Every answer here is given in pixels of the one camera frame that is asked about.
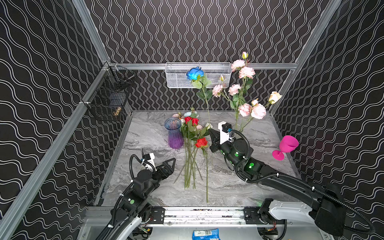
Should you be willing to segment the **red roses bunch stem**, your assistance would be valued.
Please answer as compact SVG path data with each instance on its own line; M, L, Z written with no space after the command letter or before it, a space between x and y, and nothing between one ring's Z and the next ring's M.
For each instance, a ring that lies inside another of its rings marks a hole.
M207 156L209 129L212 128L211 123L206 123L204 126L200 124L199 114L191 108L188 112L174 115L181 121L181 134L184 140L185 149L185 164L182 167L184 173L184 188L196 188L197 177L202 178L200 168L197 163L198 152Z

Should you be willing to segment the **red rose lower stem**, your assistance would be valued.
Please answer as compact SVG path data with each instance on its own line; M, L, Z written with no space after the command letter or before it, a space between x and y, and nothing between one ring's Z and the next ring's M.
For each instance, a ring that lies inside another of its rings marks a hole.
M206 166L206 202L208 203L208 201L209 201L209 156L208 156L208 150L207 150L209 148L208 141L205 137L198 139L195 146L198 149L202 150L204 160L205 160L205 166Z

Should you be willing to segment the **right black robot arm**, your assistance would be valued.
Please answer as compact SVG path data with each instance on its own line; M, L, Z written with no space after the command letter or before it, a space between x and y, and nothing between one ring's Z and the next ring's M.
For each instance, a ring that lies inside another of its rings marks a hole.
M362 213L344 202L336 186L309 184L301 179L284 174L252 157L253 149L248 139L239 131L225 124L223 131L208 131L212 144L210 150L221 152L230 170L248 184L262 184L288 194L306 204L310 210L307 218L324 232L335 237L343 236L345 231L372 235L376 229ZM364 222L367 229L357 229L345 224L346 212L350 211Z

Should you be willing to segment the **pink peony flower stem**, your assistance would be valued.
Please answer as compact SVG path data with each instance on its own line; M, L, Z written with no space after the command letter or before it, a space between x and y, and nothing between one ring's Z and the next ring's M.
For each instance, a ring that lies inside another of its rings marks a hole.
M238 74L239 80L241 81L239 83L242 87L239 93L241 106L246 103L245 94L253 84L253 79L256 74L255 70L249 67L249 54L247 52L242 52L241 59L234 61L231 69L233 73Z

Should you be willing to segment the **pink double flower stem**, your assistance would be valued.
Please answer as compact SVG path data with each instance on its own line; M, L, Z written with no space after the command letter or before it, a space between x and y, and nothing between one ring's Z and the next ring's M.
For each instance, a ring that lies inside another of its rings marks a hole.
M224 84L224 80L225 77L223 75L220 75L219 84L214 86L212 93L214 97L224 97L224 99L229 102L231 109L235 111L235 126L237 126L240 107L239 93L242 87L239 84L234 84L231 85L226 91L226 85Z

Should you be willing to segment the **blue rose flower stem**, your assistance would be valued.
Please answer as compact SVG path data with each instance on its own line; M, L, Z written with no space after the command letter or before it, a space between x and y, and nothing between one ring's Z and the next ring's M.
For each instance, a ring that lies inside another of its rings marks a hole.
M191 84L194 88L198 89L197 96L204 100L206 104L206 110L208 112L208 123L206 124L207 129L211 129L213 126L211 124L210 118L210 105L209 100L213 96L212 89L209 89L209 86L212 82L207 78L206 74L201 67L195 67L190 69L186 73L187 79L191 81Z

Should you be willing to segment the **cream rose flower stem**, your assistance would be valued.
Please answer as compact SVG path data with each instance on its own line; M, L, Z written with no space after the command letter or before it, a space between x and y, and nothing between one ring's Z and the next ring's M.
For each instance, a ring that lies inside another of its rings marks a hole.
M269 96L269 99L267 100L267 103L265 105L263 105L266 110L274 105L275 103L277 103L280 99L282 98L282 95L279 94L278 92L272 92Z

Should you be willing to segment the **pale pink flower stem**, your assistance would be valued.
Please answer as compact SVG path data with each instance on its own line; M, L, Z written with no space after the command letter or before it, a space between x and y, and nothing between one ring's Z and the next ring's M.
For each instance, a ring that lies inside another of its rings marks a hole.
M266 108L259 103L258 99L255 99L251 104L243 104L239 108L239 113L242 117L246 118L245 123L241 123L240 132L242 132L245 127L252 122L253 120L262 120L266 114Z

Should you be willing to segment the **blue snack packet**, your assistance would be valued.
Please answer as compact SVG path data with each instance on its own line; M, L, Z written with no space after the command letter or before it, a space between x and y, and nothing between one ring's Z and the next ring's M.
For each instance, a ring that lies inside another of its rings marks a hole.
M219 229L195 230L192 240L220 240Z

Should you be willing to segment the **purple blue glass vase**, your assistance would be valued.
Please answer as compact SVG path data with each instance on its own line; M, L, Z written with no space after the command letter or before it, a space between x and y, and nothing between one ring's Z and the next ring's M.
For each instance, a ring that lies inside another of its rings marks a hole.
M184 138L181 132L182 122L178 118L168 118L165 121L165 128L168 131L168 144L172 149L180 149L184 145Z

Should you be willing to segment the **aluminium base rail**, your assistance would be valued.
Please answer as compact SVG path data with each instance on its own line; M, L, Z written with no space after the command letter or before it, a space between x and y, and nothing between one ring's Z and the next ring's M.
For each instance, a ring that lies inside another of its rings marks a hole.
M258 215L258 207L152 207L150 220L143 225L154 227L314 227L310 208L300 203L278 202L268 223Z

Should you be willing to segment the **magenta plastic goblet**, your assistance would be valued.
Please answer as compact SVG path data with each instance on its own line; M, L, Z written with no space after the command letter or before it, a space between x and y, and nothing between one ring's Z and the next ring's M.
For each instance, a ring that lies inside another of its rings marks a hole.
M272 156L282 161L285 158L285 153L290 153L299 146L299 141L293 136L284 136L280 142L279 150L275 150Z

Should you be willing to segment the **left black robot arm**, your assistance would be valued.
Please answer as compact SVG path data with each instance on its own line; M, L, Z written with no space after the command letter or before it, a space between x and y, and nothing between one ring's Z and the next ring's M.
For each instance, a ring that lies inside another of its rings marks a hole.
M176 165L176 159L171 158L155 166L150 162L153 157L152 153L141 158L135 154L130 156L131 182L118 197L111 219L97 236L98 240L126 240L137 227L153 219L148 197L161 181L174 173Z

